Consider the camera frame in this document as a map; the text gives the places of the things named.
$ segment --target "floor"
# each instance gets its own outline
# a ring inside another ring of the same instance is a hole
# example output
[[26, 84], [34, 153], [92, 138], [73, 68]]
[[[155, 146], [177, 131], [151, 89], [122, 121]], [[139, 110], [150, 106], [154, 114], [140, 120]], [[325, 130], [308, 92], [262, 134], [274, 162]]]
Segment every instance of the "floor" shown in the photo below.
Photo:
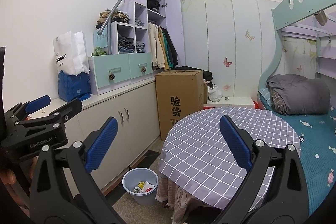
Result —
[[[137, 167], [150, 168], [159, 174], [159, 153], [161, 153], [163, 143], [158, 139]], [[152, 207], [139, 205], [130, 194], [125, 192], [121, 184], [113, 189], [106, 198], [127, 224], [172, 224], [172, 210], [163, 208], [159, 202]]]

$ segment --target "gray comforter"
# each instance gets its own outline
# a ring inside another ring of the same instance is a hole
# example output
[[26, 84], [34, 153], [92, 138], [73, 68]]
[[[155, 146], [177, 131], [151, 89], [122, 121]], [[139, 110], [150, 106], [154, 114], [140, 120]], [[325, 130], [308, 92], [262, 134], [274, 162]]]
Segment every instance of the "gray comforter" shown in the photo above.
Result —
[[321, 79], [295, 74], [274, 75], [267, 84], [281, 96], [284, 114], [325, 114], [329, 110], [330, 91]]

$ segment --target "red butterfly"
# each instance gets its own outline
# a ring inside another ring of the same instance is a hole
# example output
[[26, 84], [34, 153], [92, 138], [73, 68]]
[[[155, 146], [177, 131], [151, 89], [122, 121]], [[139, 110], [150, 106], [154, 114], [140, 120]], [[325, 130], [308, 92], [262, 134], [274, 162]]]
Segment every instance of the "red butterfly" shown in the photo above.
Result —
[[228, 68], [229, 65], [232, 64], [232, 62], [228, 62], [228, 61], [227, 61], [227, 58], [225, 58], [223, 64]]

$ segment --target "cardboard box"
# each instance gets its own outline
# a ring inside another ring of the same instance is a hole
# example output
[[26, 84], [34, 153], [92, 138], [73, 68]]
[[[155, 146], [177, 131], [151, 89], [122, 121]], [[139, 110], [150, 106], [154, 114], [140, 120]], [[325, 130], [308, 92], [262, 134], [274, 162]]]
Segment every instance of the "cardboard box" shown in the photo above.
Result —
[[174, 124], [203, 109], [203, 71], [171, 70], [155, 76], [161, 139]]
[[203, 91], [203, 104], [206, 105], [208, 103], [208, 97], [209, 97], [209, 89], [208, 84], [204, 85], [204, 91]]

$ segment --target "brown carpet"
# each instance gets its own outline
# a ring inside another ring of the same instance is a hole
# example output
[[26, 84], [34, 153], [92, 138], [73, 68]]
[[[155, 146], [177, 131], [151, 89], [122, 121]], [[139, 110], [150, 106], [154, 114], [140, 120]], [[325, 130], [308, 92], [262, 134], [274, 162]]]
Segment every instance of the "brown carpet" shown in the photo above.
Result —
[[[164, 142], [159, 139], [150, 149], [161, 152], [163, 143]], [[150, 166], [150, 169], [157, 174], [159, 174], [158, 162], [159, 157]], [[125, 193], [113, 205], [113, 208], [127, 224], [172, 224], [171, 217], [173, 210], [163, 208], [159, 202], [152, 207], [141, 206], [128, 193]]]

